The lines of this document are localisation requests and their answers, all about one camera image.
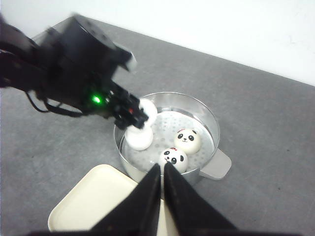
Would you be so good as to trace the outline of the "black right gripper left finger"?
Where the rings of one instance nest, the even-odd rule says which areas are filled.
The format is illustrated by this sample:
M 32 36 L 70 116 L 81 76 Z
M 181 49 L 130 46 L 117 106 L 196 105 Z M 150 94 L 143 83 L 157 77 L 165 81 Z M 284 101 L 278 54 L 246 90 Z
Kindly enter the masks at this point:
M 134 190 L 91 228 L 101 236 L 155 236 L 161 196 L 160 166 L 153 165 Z

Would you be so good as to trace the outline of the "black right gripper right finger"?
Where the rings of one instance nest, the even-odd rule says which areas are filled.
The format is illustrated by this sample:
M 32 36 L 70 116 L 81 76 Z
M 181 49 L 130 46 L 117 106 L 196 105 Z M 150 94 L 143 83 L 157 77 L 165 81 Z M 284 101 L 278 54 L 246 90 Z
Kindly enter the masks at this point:
M 235 236 L 238 229 L 208 204 L 185 178 L 167 163 L 164 198 L 181 236 Z

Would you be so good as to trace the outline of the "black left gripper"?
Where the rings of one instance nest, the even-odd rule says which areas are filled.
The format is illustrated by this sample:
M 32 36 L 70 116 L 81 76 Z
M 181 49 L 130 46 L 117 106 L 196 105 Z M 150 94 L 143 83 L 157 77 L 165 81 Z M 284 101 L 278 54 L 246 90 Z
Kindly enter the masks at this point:
M 131 125 L 142 129 L 149 119 L 140 108 L 140 99 L 113 81 L 88 87 L 84 107 L 91 115 L 114 117 L 119 129 Z

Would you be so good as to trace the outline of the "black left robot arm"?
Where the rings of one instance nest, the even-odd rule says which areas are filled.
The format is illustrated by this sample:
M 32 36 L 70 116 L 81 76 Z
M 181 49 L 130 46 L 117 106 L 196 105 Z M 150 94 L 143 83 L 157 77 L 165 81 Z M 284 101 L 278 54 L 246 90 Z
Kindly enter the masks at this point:
M 131 51 L 79 14 L 61 31 L 47 29 L 39 44 L 0 21 L 0 86 L 34 91 L 47 112 L 114 117 L 119 129 L 143 128 L 148 116 L 139 99 L 112 79 L 118 67 L 130 71 L 135 65 Z

